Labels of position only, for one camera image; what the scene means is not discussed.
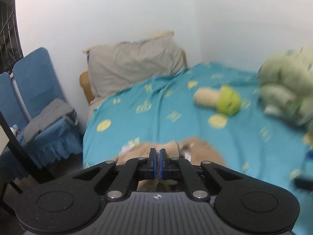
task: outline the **chair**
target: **chair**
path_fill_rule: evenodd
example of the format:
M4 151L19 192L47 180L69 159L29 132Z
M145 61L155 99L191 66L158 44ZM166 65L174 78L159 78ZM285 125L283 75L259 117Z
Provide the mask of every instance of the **chair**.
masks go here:
M36 117L54 99L65 100L49 54L44 48L19 60L13 68L13 78L31 118ZM0 88L5 93L0 95L0 111L9 126L17 124L21 129L16 139L39 169L55 160L66 159L70 154L82 152L79 129L69 117L59 119L26 143L23 130L29 121L7 73L0 75ZM6 182L29 175L9 149L5 149L0 156L0 169L7 171Z

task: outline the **black metal pole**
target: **black metal pole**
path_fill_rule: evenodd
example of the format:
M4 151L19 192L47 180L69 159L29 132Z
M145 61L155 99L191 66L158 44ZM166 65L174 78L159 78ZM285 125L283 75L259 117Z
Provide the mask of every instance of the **black metal pole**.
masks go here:
M46 169L45 167L39 169L37 165L31 160L31 158L24 151L14 134L12 133L9 125L5 121L2 113L0 112L0 125L2 126L4 132L9 138L9 147L12 154L19 161L19 163L24 167L24 169L35 179L38 183L45 183L54 180L55 177Z

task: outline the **bed sheet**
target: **bed sheet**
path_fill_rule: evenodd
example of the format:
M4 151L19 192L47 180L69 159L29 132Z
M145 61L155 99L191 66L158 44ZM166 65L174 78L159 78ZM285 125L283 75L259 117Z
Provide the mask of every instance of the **bed sheet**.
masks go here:
M227 118L194 104L199 87L219 89L223 84L242 97L236 115ZM313 197L296 190L291 182L309 150L305 131L264 115L256 73L218 63L199 64L172 77L150 78L111 96L87 123L84 166L116 157L124 145L164 144L190 136L214 146L229 168L291 191L301 206L294 232L313 234Z

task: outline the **floor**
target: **floor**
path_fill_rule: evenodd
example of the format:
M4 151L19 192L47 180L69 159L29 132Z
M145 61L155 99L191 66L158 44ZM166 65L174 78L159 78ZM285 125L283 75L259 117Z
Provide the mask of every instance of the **floor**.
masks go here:
M49 167L50 172L56 177L63 177L67 174L74 173L82 169L82 155L71 155L66 160L61 160ZM15 183L23 190L32 188L38 183L29 176L22 181L16 180ZM18 197L18 193L10 186L7 186L4 195L4 202L14 208L14 201ZM23 229L20 227L16 217L12 217L2 208L0 208L0 235L21 235Z

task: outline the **pillowcase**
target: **pillowcase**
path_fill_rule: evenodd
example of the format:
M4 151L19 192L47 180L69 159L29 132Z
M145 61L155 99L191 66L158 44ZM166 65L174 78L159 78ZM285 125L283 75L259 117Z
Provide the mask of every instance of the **pillowcase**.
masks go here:
M187 67L184 52L175 44L173 34L140 42L93 46L87 50L87 61L95 101L152 76L173 75Z

